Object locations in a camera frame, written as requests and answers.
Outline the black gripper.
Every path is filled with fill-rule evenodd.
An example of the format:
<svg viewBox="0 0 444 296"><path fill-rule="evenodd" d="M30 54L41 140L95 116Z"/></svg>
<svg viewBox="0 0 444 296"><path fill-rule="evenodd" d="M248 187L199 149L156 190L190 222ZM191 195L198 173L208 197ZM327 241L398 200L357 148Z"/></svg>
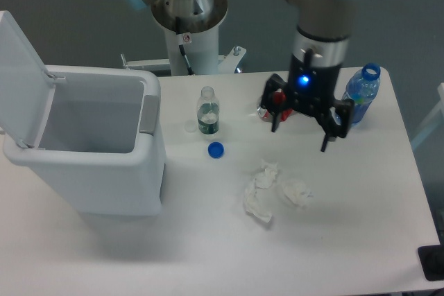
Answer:
<svg viewBox="0 0 444 296"><path fill-rule="evenodd" d="M262 94L261 106L267 109L272 117L271 132L275 132L281 122L281 114L292 109L301 114L314 117L321 125L325 136L321 152L336 138L345 139L352 125L355 102L347 98L337 100L334 89L341 66L314 66L314 57L308 61L291 57L287 83L276 73L267 81ZM282 90L285 95L283 103L273 101L273 93Z"/></svg>

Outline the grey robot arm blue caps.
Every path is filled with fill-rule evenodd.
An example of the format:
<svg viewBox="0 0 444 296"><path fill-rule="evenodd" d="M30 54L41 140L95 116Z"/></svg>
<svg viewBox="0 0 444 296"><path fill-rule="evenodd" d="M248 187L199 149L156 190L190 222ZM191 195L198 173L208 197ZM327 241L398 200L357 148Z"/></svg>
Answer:
<svg viewBox="0 0 444 296"><path fill-rule="evenodd" d="M165 33L171 73L213 74L218 70L217 35L228 11L227 0L127 0L137 9L150 7ZM316 119L329 143L347 136L353 104L334 97L345 59L357 0L285 0L299 11L287 79L272 75L261 106L277 129L287 110Z"/></svg>

